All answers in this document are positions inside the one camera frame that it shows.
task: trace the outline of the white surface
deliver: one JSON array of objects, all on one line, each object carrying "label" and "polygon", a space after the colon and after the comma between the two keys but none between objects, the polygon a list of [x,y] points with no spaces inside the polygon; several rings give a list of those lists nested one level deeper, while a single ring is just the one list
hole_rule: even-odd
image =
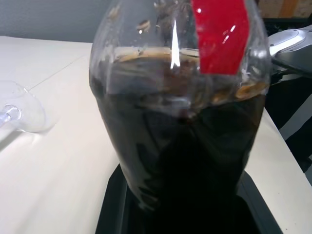
[{"label": "white surface", "polygon": [[[0,142],[1,234],[95,233],[118,160],[89,88],[90,48],[0,37],[1,79],[15,74],[61,113],[45,134],[14,133],[14,140]],[[246,171],[284,233],[311,233],[312,188],[267,112]]]}]

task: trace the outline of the gray wall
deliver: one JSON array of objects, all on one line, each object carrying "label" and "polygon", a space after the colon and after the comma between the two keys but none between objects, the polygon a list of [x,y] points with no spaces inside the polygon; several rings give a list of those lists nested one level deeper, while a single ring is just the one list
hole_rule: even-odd
[{"label": "gray wall", "polygon": [[0,36],[92,42],[110,0],[0,0]]}]

